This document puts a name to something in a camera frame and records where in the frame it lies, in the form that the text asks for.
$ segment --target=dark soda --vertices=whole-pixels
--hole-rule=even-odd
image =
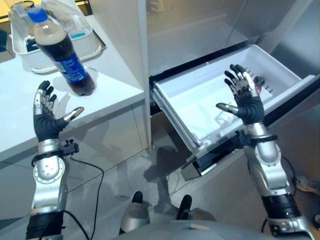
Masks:
[[[95,83],[77,57],[66,31],[50,21],[42,8],[29,9],[34,26],[35,42],[54,63],[71,89],[79,96],[91,95]]]

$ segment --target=silver robotic arm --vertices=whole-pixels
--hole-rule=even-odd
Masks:
[[[240,66],[230,65],[237,77],[225,71],[236,106],[218,103],[216,106],[242,119],[244,123],[244,152],[249,172],[261,196],[268,215],[271,232],[278,238],[311,239],[307,221],[299,212],[291,195],[287,175],[281,165],[281,150],[275,143],[277,136],[268,133],[264,108],[254,81]]]
[[[77,152],[71,142],[61,146],[59,133],[83,110],[78,107],[60,119],[52,112],[57,96],[49,81],[40,84],[33,103],[33,126],[38,138],[38,154],[33,159],[35,193],[32,201],[26,239],[61,240],[63,214],[66,207],[68,165],[64,156]]]

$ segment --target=wire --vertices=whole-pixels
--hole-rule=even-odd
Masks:
[[[90,237],[90,240],[93,239],[94,237],[94,234],[95,234],[95,231],[96,231],[96,222],[97,222],[97,213],[98,213],[98,204],[99,204],[99,193],[100,193],[100,187],[102,185],[102,182],[103,182],[103,179],[104,179],[104,176],[105,176],[105,172],[103,171],[102,168],[96,166],[96,165],[93,165],[91,163],[88,163],[88,162],[85,162],[85,161],[80,161],[80,160],[77,160],[77,159],[74,159],[73,157],[70,156],[70,159],[72,161],[75,161],[75,162],[78,162],[78,163],[81,163],[81,164],[86,164],[86,165],[89,165],[91,167],[94,167],[96,169],[99,169],[102,173],[102,177],[101,177],[101,180],[100,180],[100,184],[98,186],[98,190],[97,190],[97,194],[96,194],[96,203],[95,203],[95,212],[94,212],[94,222],[93,222],[93,231],[92,231],[92,235]]]
[[[264,230],[265,230],[265,226],[266,226],[267,222],[268,222],[268,218],[265,218],[264,221],[263,221],[263,223],[262,223],[262,226],[261,226],[261,232],[262,232],[262,233],[263,233]]]
[[[67,211],[67,210],[63,210],[64,213],[69,214],[70,217],[72,217],[72,219],[76,222],[76,224],[78,224],[79,228],[81,228],[83,234],[85,235],[85,238],[87,240],[89,240],[89,236],[86,233],[84,227],[80,224],[80,222],[78,221],[78,219],[75,217],[75,215],[73,215],[71,212]]]
[[[285,156],[281,156],[282,159],[286,160],[286,162],[289,164],[290,168],[291,168],[291,171],[292,171],[292,175],[293,175],[293,179],[292,179],[292,184],[293,184],[293,194],[292,196],[294,197],[296,195],[296,192],[297,192],[297,185],[296,185],[296,179],[297,179],[297,175],[296,175],[296,171],[294,169],[294,167],[292,166],[291,162],[288,160],[288,158],[286,158]],[[268,222],[268,218],[265,218],[263,223],[262,223],[262,226],[261,226],[261,233],[264,232],[265,230],[265,226]]]
[[[296,185],[297,175],[296,175],[296,171],[295,171],[294,167],[292,166],[291,162],[288,160],[288,158],[286,158],[285,156],[281,156],[281,158],[286,160],[286,162],[289,164],[289,166],[291,168],[292,175],[293,175],[293,179],[292,179],[293,193],[292,193],[292,196],[295,196],[296,192],[297,192],[297,185]]]
[[[47,225],[45,226],[45,228],[43,229],[43,231],[42,231],[42,233],[41,233],[41,235],[40,235],[40,237],[39,237],[38,240],[42,240],[42,238],[44,237],[45,231],[46,231],[47,228],[49,227],[50,223],[52,222],[52,220],[53,220],[53,219],[58,215],[58,213],[60,213],[60,212],[69,214],[69,216],[76,222],[76,224],[77,224],[77,225],[79,226],[79,228],[82,230],[85,238],[86,238],[87,240],[90,240],[90,239],[89,239],[89,236],[88,236],[88,234],[87,234],[87,232],[86,232],[86,230],[85,230],[84,227],[81,225],[81,223],[78,221],[78,219],[76,218],[76,216],[73,215],[71,212],[69,212],[69,211],[67,211],[67,210],[62,210],[62,211],[56,212],[56,214],[51,218],[51,220],[48,222],[48,224],[47,224]]]

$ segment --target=open drawer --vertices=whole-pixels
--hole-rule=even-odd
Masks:
[[[182,167],[182,175],[186,180],[212,169],[219,160],[218,155],[220,158],[226,155],[224,150],[217,149],[243,127],[238,118],[229,118],[229,121],[221,124],[222,111],[216,107],[217,103],[229,104],[233,101],[233,95],[224,82],[224,71],[230,70],[230,64],[245,67],[249,74],[253,74],[253,78],[264,77],[265,84],[260,97],[266,115],[317,79],[314,75],[299,78],[260,47],[251,45],[155,82],[151,89],[152,97],[192,152],[187,164]]]

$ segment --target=bottle label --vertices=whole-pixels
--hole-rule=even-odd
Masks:
[[[84,66],[75,52],[71,56],[53,63],[69,83],[80,82],[87,76]]]

